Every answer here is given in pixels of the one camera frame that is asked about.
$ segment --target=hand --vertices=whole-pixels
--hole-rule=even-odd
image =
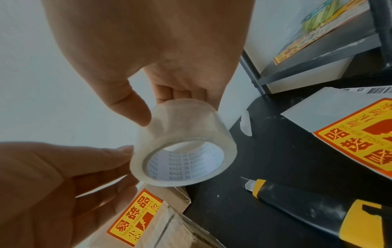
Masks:
[[[147,125],[129,85],[144,68],[157,103],[218,109],[245,43],[254,0],[42,0],[65,58],[113,111]]]
[[[133,147],[0,143],[1,247],[73,247],[136,195]],[[97,192],[77,197],[126,175]]]

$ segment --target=fragile sticker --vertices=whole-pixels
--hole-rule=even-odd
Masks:
[[[313,134],[392,179],[392,99],[381,99]]]
[[[143,189],[107,233],[135,246],[161,205],[162,200]]]

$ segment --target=black desk surface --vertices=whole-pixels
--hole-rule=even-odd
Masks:
[[[392,84],[392,70],[340,79],[256,99],[248,108],[253,136],[239,120],[230,129],[237,158],[222,174],[187,186],[192,204],[185,215],[231,247],[347,247],[338,238],[308,226],[254,198],[240,177],[350,196],[392,206],[392,181],[342,155],[280,113],[323,87]]]

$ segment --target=clear packing tape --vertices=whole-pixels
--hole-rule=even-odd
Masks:
[[[237,146],[217,111],[193,99],[177,99],[151,110],[139,127],[130,168],[140,181],[176,187],[210,179],[227,169]]]

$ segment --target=metal shelf frame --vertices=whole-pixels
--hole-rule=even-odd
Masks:
[[[268,84],[380,47],[385,68],[392,66],[392,0],[368,0],[367,11],[316,40],[282,63],[272,61],[261,73],[244,50],[240,64],[262,96]]]

